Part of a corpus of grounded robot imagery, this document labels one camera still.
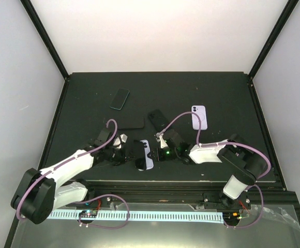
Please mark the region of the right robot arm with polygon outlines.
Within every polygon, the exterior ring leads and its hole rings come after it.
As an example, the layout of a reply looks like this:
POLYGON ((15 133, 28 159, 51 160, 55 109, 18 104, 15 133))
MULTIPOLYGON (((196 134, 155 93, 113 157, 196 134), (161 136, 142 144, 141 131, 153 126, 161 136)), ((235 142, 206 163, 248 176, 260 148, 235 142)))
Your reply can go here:
POLYGON ((223 163, 232 168, 232 175, 220 194, 220 203, 232 208, 240 195, 255 185, 271 169, 269 158, 245 144, 237 134, 216 143, 188 143, 173 129, 156 134, 159 147, 145 149, 145 159, 156 162, 180 160, 186 164, 223 163))

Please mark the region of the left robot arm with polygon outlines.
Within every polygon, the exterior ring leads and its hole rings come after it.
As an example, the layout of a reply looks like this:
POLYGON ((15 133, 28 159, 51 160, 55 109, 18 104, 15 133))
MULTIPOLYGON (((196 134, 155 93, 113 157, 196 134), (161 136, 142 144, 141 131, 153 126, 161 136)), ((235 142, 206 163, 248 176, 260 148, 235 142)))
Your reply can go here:
POLYGON ((104 128, 93 142, 62 161, 41 170, 28 169, 10 205, 18 220, 34 224, 42 223, 52 211, 65 205, 90 206, 96 198, 94 188, 84 179, 70 179, 103 161, 118 166, 143 155, 142 141, 104 128))

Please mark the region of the lilac phone case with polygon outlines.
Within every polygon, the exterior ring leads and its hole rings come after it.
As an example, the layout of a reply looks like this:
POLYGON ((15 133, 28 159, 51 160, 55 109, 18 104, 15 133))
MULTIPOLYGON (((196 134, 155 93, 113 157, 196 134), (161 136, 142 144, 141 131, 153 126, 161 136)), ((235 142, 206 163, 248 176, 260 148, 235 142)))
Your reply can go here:
POLYGON ((148 153, 151 152, 148 140, 140 140, 144 144, 145 159, 146 159, 146 170, 150 170, 154 167, 153 159, 147 157, 148 153))

